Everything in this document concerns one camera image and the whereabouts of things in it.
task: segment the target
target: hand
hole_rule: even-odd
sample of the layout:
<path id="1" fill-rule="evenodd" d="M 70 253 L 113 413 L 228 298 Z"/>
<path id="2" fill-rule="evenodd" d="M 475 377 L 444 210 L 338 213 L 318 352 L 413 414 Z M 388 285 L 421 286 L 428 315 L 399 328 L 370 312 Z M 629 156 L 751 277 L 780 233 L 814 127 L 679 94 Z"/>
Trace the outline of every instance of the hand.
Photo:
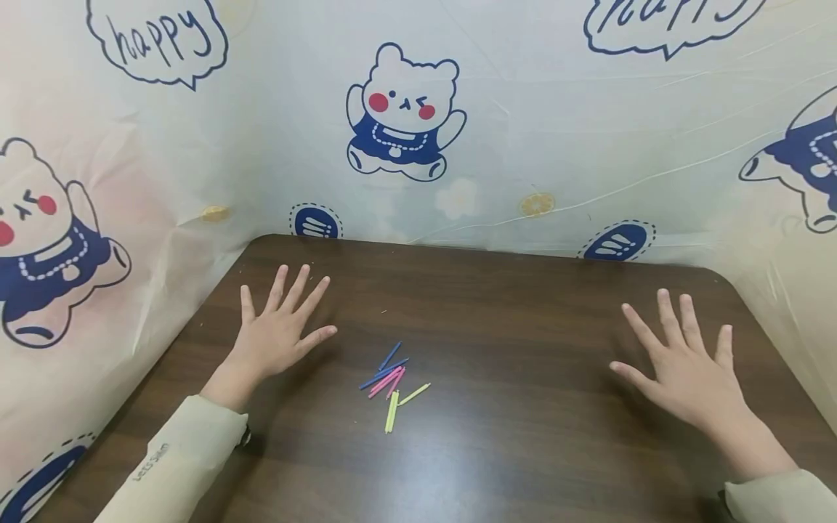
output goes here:
<path id="1" fill-rule="evenodd" d="M 323 278 L 295 310 L 306 286 L 309 270 L 308 265 L 302 266 L 283 302 L 282 292 L 288 267 L 279 267 L 267 305 L 258 316 L 255 314 L 249 287 L 241 287 L 239 337 L 227 359 L 201 391 L 202 396 L 223 407 L 240 411 L 255 387 L 266 377 L 279 374 L 297 363 L 311 349 L 337 333 L 337 327 L 326 326 L 300 339 L 302 329 L 330 282 L 328 276 Z"/>
<path id="2" fill-rule="evenodd" d="M 633 307 L 622 305 L 625 318 L 648 350 L 656 381 L 624 363 L 614 361 L 610 368 L 651 402 L 704 432 L 748 415 L 750 409 L 732 370 L 732 326 L 721 328 L 713 360 L 703 345 L 691 297 L 680 297 L 682 330 L 667 290 L 657 293 L 657 302 L 668 346 L 657 339 Z"/>
<path id="3" fill-rule="evenodd" d="M 713 359 L 703 345 L 691 296 L 680 296 L 682 329 L 667 290 L 657 292 L 657 303 L 668 346 L 633 307 L 622 305 L 625 318 L 648 351 L 656 381 L 618 361 L 610 368 L 651 402 L 706 433 L 741 479 L 796 470 L 793 459 L 744 401 L 732 369 L 732 326 L 721 328 Z"/>

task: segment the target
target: yellow stick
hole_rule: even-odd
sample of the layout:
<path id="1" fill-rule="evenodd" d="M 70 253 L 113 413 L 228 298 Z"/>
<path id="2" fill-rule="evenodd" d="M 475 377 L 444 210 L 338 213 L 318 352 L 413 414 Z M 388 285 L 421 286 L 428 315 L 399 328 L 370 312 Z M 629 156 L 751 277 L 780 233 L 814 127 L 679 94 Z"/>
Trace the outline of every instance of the yellow stick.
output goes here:
<path id="1" fill-rule="evenodd" d="M 422 392 L 424 392 L 424 391 L 427 389 L 427 387 L 430 387 L 430 384 L 429 384 L 429 383 L 425 383 L 424 385 L 422 385 L 421 387 L 419 387 L 419 388 L 416 390 L 416 392 L 413 392 L 412 394 L 410 394 L 409 396 L 407 396 L 407 397 L 406 397 L 406 398 L 405 398 L 405 399 L 404 399 L 401 403 L 399 403 L 399 404 L 398 404 L 398 406 L 399 406 L 399 407 L 401 407 L 401 406 L 402 406 L 402 405 L 404 405 L 406 402 L 408 402 L 408 401 L 410 401 L 411 399 L 413 399 L 414 397 L 418 396 L 419 394 L 421 394 Z"/>
<path id="2" fill-rule="evenodd" d="M 384 433 L 391 433 L 395 424 L 395 409 L 398 408 L 398 391 L 393 392 L 389 397 L 389 412 L 387 413 L 387 424 L 383 428 Z"/>

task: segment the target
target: sleeve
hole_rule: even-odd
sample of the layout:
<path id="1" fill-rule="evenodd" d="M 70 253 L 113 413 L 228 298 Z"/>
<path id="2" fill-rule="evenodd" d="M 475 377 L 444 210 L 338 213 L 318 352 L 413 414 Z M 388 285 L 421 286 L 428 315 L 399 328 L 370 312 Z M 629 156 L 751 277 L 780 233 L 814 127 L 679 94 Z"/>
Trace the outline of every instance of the sleeve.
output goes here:
<path id="1" fill-rule="evenodd" d="M 96 523 L 186 523 L 247 428 L 247 415 L 187 397 Z"/>
<path id="2" fill-rule="evenodd" d="M 727 507 L 741 523 L 834 523 L 837 497 L 807 470 L 743 485 L 727 483 Z"/>

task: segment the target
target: wooden table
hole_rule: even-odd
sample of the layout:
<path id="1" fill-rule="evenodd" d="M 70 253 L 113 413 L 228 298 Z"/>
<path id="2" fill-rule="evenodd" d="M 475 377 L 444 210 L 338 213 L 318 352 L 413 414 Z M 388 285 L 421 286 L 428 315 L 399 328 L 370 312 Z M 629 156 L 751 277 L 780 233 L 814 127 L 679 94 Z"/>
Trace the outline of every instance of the wooden table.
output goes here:
<path id="1" fill-rule="evenodd" d="M 659 287 L 693 294 L 708 340 L 735 326 L 753 410 L 837 487 L 837 439 L 709 270 L 269 236 L 246 249 L 38 521 L 94 519 L 233 345 L 239 286 L 263 304 L 283 263 L 332 277 L 311 326 L 340 333 L 256 392 L 256 437 L 194 521 L 724 521 L 716 492 L 729 474 L 713 448 L 608 370 L 616 358 L 650 369 L 619 304 L 656 322 Z M 385 435 L 386 401 L 357 386 L 399 340 L 411 357 L 399 388 L 433 385 Z"/>

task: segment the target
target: blue stick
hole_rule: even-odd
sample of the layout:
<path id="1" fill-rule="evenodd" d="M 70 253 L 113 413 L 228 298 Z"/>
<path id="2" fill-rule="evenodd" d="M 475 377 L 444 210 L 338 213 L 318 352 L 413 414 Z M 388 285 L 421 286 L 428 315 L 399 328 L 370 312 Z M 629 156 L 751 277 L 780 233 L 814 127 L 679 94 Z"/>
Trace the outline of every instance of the blue stick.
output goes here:
<path id="1" fill-rule="evenodd" d="M 369 387 L 369 386 L 370 386 L 370 385 L 372 385 L 374 382 L 376 382 L 376 381 L 378 381 L 379 379 L 381 379 L 381 378 L 383 378 L 383 377 L 387 376 L 390 372 L 392 372 L 392 371 L 393 371 L 393 369 L 394 369 L 395 367 L 400 367 L 400 366 L 402 366 L 404 363 L 407 363 L 407 361 L 409 361 L 409 358 L 404 358 L 404 359 L 402 359 L 401 361 L 399 361 L 398 363 L 396 363 L 395 365 L 390 365 L 389 367 L 387 367 L 387 368 L 383 369 L 383 370 L 382 370 L 382 371 L 380 371 L 378 374 L 376 374 L 376 375 L 375 375 L 375 376 L 374 376 L 371 380 L 369 380 L 368 382 L 366 382 L 366 383 L 362 384 L 362 385 L 361 385 L 360 387 L 358 387 L 358 388 L 359 388 L 359 389 L 361 389 L 361 390 L 363 390 L 364 388 Z"/>
<path id="2" fill-rule="evenodd" d="M 377 368 L 379 371 L 382 371 L 383 368 L 387 366 L 387 363 L 389 363 L 389 360 L 393 357 L 393 355 L 395 355 L 395 351 L 397 351 L 400 346 L 401 341 L 395 344 L 395 347 L 393 347 L 393 349 L 387 355 L 387 359 L 385 359 L 383 363 Z"/>

